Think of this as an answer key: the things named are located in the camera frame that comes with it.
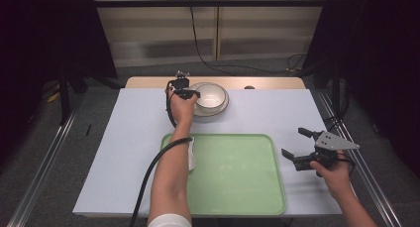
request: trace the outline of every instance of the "human arm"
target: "human arm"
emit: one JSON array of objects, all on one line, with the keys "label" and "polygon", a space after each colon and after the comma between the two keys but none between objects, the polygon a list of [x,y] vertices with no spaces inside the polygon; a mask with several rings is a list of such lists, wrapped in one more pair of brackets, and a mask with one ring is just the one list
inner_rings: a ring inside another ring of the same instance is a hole
[{"label": "human arm", "polygon": [[[171,113],[176,121],[176,128],[170,139],[172,142],[189,137],[197,96],[194,94],[190,99],[184,100],[177,95],[173,95],[171,90],[168,92]],[[184,143],[168,150],[157,163],[152,184],[149,223],[166,213],[181,215],[191,222],[186,199],[187,179],[188,143]]]},{"label": "human arm", "polygon": [[312,161],[310,166],[324,177],[330,194],[343,211],[347,226],[376,226],[352,190],[347,163],[337,162],[329,170],[316,161]]}]

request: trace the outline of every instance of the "green tray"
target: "green tray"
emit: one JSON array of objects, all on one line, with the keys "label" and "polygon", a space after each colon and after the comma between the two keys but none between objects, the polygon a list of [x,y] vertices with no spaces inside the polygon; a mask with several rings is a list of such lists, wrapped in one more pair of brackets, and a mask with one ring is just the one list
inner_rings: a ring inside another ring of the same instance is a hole
[{"label": "green tray", "polygon": [[[195,169],[187,198],[193,215],[278,215],[285,210],[276,151],[267,135],[192,134]],[[162,148],[170,134],[162,139]]]}]

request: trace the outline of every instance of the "beige wall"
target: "beige wall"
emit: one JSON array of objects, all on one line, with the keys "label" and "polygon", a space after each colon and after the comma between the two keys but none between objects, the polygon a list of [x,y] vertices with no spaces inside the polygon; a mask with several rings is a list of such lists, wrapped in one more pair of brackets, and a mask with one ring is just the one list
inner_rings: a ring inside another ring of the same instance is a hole
[{"label": "beige wall", "polygon": [[[200,53],[212,60],[304,54],[321,8],[193,11]],[[118,67],[199,60],[189,8],[99,8],[98,12]]]}]

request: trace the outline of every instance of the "table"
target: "table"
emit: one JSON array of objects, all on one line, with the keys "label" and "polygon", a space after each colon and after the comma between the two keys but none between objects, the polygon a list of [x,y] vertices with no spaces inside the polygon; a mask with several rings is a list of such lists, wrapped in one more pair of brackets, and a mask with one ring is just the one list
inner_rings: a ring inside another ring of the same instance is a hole
[{"label": "table", "polygon": [[[163,90],[171,79],[173,77],[129,79],[126,88],[120,92],[89,176],[73,209],[74,213],[89,217],[131,215],[143,180],[139,170],[146,170],[158,151],[150,150],[150,147],[158,149],[161,137],[173,130],[167,116],[162,115]],[[297,156],[312,152],[313,140],[299,135],[298,127],[317,131],[325,129],[311,93],[304,89],[301,79],[190,77],[190,84],[203,81],[224,86],[232,97],[232,102],[219,120],[195,123],[191,133],[268,134],[277,150],[287,202],[286,210],[281,216],[341,214],[322,178],[317,177],[314,171],[297,172],[293,163],[280,154],[281,148],[286,148]],[[243,89],[248,85],[256,89]],[[252,105],[264,104],[267,101],[269,105],[265,107]],[[261,116],[254,115],[256,109],[263,109]],[[145,195],[139,212],[141,216],[148,215],[149,201],[150,197]]]}]

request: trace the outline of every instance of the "white tabletop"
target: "white tabletop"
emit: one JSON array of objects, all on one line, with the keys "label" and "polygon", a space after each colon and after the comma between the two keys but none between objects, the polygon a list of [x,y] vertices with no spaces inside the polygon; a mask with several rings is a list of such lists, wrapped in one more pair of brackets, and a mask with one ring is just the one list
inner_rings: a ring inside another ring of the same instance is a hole
[{"label": "white tabletop", "polygon": [[[216,118],[196,119],[191,133],[267,134],[275,145],[284,184],[288,216],[340,214],[325,182],[314,170],[296,171],[281,155],[309,155],[314,141],[297,133],[299,127],[325,130],[324,123],[306,89],[228,89],[230,102]],[[121,89],[73,213],[85,216],[131,216],[146,169],[160,149],[163,136],[173,131],[165,111],[163,89]],[[140,207],[150,207],[150,177]]]}]

